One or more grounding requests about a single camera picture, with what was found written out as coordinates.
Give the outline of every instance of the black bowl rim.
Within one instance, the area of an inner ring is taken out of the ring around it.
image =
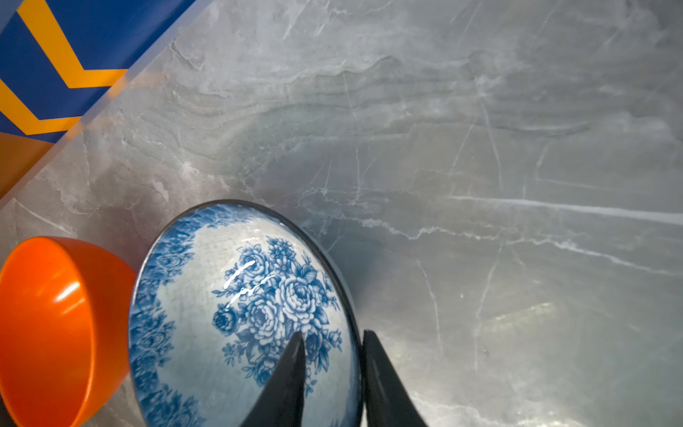
[[[147,255],[145,255],[145,259],[142,262],[142,265],[140,266],[140,269],[138,270],[137,277],[135,278],[135,287],[133,288],[133,295],[130,298],[130,307],[128,309],[128,321],[130,324],[130,311],[135,305],[135,300],[137,299],[137,290],[140,284],[140,276],[142,271],[145,269],[145,266],[147,265],[147,261],[150,259],[150,256],[152,255],[152,252],[154,248],[157,246],[159,243],[159,240],[166,234],[166,232],[175,224],[178,222],[179,219],[186,217],[187,215],[191,214],[195,210],[206,208],[208,206],[216,206],[216,205],[228,205],[228,206],[245,206],[247,208],[252,208],[255,209],[261,213],[264,213],[265,215],[268,215],[269,217],[272,217],[280,223],[282,223],[284,226],[289,228],[297,237],[299,237],[303,242],[311,249],[311,252],[317,257],[317,259],[320,261],[322,264],[322,267],[327,271],[327,273],[330,275],[330,278],[332,279],[332,283],[337,291],[337,294],[339,294],[339,300],[341,301],[341,305],[344,307],[344,311],[346,313],[346,318],[348,319],[349,323],[349,329],[351,329],[351,336],[355,340],[356,344],[356,357],[358,359],[358,364],[359,364],[359,403],[358,403],[358,411],[356,412],[356,426],[361,425],[361,418],[363,417],[363,402],[365,401],[365,381],[363,379],[363,375],[361,374],[363,371],[363,342],[361,341],[361,335],[358,330],[358,324],[356,323],[356,317],[355,313],[353,310],[353,306],[351,304],[351,301],[348,296],[348,292],[346,290],[346,287],[342,284],[341,279],[339,278],[339,275],[337,274],[337,269],[329,262],[327,259],[327,255],[321,248],[318,247],[315,241],[313,241],[312,238],[308,236],[306,232],[304,232],[302,229],[300,229],[295,223],[291,222],[289,219],[287,219],[284,215],[274,211],[273,209],[267,208],[263,205],[260,205],[258,203],[254,202],[249,202],[247,200],[240,200],[240,199],[217,199],[217,200],[212,200],[210,202],[204,202],[198,205],[195,205],[189,209],[184,210],[182,213],[179,215],[176,215],[175,218],[173,218],[169,223],[159,232],[159,234],[156,236],[154,239],[154,242],[150,246],[150,249],[147,252]],[[127,328],[128,330],[126,331],[127,334],[127,343],[126,345],[128,348],[130,348],[130,328]],[[135,387],[135,378],[133,376],[130,376],[131,381],[133,382],[133,393],[135,393],[135,402],[137,402],[138,407],[140,406],[140,401],[137,398],[137,388]]]

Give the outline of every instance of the blue floral pattern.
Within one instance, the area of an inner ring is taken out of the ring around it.
[[[159,286],[168,286],[194,256],[195,233],[202,227],[217,228],[245,223],[257,217],[254,210],[238,206],[213,205],[198,208],[178,219],[156,242],[138,277],[135,299],[128,319],[128,357],[140,409],[149,427],[200,427],[194,396],[183,397],[159,381],[157,367],[170,360],[171,336],[176,328],[166,321],[157,299]],[[236,327],[236,312],[227,310],[214,317],[223,333]]]
[[[311,258],[299,262],[292,243],[268,237],[268,250],[247,243],[239,248],[239,262],[225,272],[213,326],[233,338],[223,353],[231,366],[244,362],[246,378],[263,387],[268,382],[285,345],[295,331],[304,335],[306,396],[313,392],[313,374],[327,371],[329,352],[342,351],[342,334],[330,331],[326,309],[339,310],[337,297],[326,274],[320,274]]]

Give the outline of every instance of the floral bowl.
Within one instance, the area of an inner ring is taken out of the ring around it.
[[[302,425],[358,426],[358,329],[316,244],[249,202],[181,214],[152,245],[130,308],[130,371],[148,426],[239,426],[296,331],[306,350]]]

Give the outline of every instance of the yellow arrow shape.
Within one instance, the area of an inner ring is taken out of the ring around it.
[[[80,117],[40,120],[23,102],[0,80],[0,113],[4,114],[26,135],[63,132],[71,129]]]
[[[126,73],[126,70],[84,70],[45,0],[24,0],[17,12],[70,89],[112,86]]]

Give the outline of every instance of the orange bowl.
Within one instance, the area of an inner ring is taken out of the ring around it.
[[[19,427],[77,427],[128,374],[135,272],[101,247],[34,237],[0,272],[0,394]]]

